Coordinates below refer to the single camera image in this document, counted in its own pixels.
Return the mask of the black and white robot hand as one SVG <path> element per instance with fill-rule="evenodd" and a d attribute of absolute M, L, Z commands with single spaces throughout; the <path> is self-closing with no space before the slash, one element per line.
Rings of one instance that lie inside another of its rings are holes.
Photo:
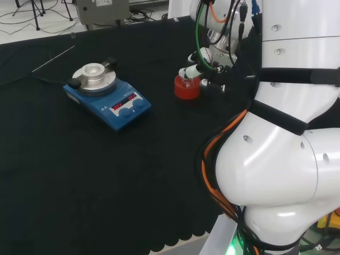
<path fill-rule="evenodd" d="M 189 65 L 181 68 L 179 77 L 185 83 L 200 79 L 200 86 L 216 89 L 221 92 L 227 91 L 227 75 L 231 70 L 231 60 L 237 60 L 233 54 L 222 51 L 214 46 L 202 47 L 200 52 L 195 51 L 188 57 Z"/>

